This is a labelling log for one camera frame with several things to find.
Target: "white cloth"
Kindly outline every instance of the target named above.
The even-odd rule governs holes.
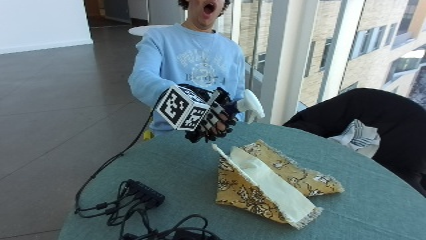
[[[329,139],[369,158],[374,156],[381,143],[377,128],[366,126],[358,119],[349,124],[341,135]]]
[[[321,214],[302,193],[272,171],[268,165],[241,148],[233,147],[231,156],[213,144],[213,149],[229,161],[241,176],[257,186],[277,205],[288,223],[301,229]]]

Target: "sleeve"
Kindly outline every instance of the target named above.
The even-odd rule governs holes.
[[[161,93],[176,83],[160,77],[163,65],[163,49],[153,36],[147,33],[143,41],[136,45],[133,71],[129,76],[129,85],[133,96],[149,107],[155,107]]]

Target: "wall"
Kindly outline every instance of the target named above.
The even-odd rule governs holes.
[[[0,54],[93,43],[80,0],[2,0],[0,22]]]

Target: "round table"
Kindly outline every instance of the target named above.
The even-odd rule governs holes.
[[[129,33],[136,36],[144,36],[151,28],[169,27],[171,25],[148,25],[129,29]]]
[[[164,204],[148,211],[151,225],[159,231],[199,213],[209,220],[207,229],[228,240],[426,238],[424,196],[372,159],[340,144],[301,130],[260,123],[239,123],[227,138],[215,142],[229,154],[232,146],[261,139],[301,167],[334,176],[342,183],[344,193],[309,198],[324,212],[297,230],[215,203],[220,155],[212,142],[193,144],[184,134],[175,131],[133,146],[89,183],[81,195],[83,207],[113,200],[120,182],[133,179],[165,195]],[[120,227],[107,226],[105,216],[84,219],[71,213],[60,240],[119,239],[119,231]],[[129,220],[125,232],[147,233],[139,217]]]

